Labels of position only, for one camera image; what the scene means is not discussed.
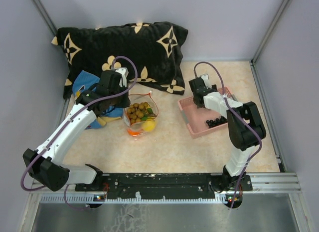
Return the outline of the yellow lemon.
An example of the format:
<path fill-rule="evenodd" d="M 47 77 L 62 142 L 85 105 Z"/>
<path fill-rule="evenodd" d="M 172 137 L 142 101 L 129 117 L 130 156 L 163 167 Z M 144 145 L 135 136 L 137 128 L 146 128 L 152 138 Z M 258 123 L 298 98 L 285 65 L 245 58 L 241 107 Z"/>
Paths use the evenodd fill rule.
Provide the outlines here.
<path fill-rule="evenodd" d="M 141 128 L 145 132 L 151 132 L 155 129 L 157 122 L 155 120 L 146 121 L 141 125 Z"/>

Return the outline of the brown longan bunch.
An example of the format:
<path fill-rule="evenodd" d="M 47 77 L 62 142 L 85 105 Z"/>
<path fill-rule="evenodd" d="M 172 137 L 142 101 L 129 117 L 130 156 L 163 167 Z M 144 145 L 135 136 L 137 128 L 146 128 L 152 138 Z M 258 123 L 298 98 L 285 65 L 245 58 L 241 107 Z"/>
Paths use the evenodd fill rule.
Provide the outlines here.
<path fill-rule="evenodd" d="M 147 102 L 134 103 L 126 110 L 130 124 L 153 120 L 157 117 L 152 107 Z"/>

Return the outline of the orange persimmon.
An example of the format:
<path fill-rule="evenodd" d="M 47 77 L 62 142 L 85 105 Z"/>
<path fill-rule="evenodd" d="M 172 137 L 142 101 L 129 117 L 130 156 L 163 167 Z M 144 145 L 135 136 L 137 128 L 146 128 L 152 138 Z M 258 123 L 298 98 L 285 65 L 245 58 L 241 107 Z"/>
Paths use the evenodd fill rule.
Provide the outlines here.
<path fill-rule="evenodd" d="M 142 134 L 141 131 L 133 131 L 131 129 L 127 129 L 127 133 L 132 137 L 138 137 Z"/>

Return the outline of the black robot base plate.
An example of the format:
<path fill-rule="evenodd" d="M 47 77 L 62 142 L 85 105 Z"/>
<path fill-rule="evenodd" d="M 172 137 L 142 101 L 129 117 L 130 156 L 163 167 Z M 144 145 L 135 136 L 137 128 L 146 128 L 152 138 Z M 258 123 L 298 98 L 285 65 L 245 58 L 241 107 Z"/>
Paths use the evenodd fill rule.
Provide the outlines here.
<path fill-rule="evenodd" d="M 223 173 L 99 174 L 92 184 L 77 184 L 77 192 L 105 192 L 108 199 L 213 199 L 235 189 L 239 176 Z"/>

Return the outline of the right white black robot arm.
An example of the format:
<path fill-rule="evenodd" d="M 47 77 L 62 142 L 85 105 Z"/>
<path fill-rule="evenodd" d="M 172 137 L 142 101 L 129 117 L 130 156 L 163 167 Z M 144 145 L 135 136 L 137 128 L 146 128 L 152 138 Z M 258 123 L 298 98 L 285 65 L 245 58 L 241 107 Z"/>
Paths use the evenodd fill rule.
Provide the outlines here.
<path fill-rule="evenodd" d="M 198 108 L 215 111 L 226 119 L 232 143 L 229 161 L 223 168 L 217 185 L 219 192 L 239 190 L 242 177 L 252 157 L 262 148 L 266 129 L 254 102 L 241 103 L 228 97 L 225 87 L 219 91 L 207 75 L 189 81 L 193 101 Z"/>

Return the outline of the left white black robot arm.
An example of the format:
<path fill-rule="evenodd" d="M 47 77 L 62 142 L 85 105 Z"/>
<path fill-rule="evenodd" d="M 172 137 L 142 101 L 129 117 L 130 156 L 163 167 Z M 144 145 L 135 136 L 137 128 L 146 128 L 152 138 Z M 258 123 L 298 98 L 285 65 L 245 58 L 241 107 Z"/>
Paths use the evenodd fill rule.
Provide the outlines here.
<path fill-rule="evenodd" d="M 71 184 L 86 184 L 95 191 L 102 188 L 104 179 L 97 168 L 65 165 L 63 160 L 81 133 L 109 107 L 128 106 L 127 76 L 126 68 L 104 71 L 97 83 L 80 93 L 53 134 L 35 150 L 24 152 L 26 171 L 32 178 L 53 192 Z"/>

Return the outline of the clear orange zip top bag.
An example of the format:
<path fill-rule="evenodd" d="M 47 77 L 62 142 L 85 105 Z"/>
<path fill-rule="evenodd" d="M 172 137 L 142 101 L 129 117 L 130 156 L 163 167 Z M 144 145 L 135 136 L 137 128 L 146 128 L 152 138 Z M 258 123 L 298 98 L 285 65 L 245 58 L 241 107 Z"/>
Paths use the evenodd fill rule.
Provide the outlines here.
<path fill-rule="evenodd" d="M 127 133 L 139 137 L 152 132 L 157 126 L 159 109 L 152 98 L 152 91 L 147 94 L 129 95 L 130 104 L 123 110 L 123 121 Z"/>

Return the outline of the pink plastic basket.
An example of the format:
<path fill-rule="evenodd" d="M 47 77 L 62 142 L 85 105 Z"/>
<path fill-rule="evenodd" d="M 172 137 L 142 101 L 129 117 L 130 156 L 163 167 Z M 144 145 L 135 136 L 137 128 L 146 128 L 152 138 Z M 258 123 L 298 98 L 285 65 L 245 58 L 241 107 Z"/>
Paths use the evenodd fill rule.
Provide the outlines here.
<path fill-rule="evenodd" d="M 219 88 L 216 92 L 204 96 L 204 108 L 197 108 L 192 96 L 179 100 L 178 106 L 191 137 L 195 139 L 226 128 L 227 123 L 209 128 L 205 121 L 214 120 L 221 116 L 227 119 L 228 107 L 238 108 L 243 106 L 243 103 L 234 100 L 226 87 L 225 89 Z"/>

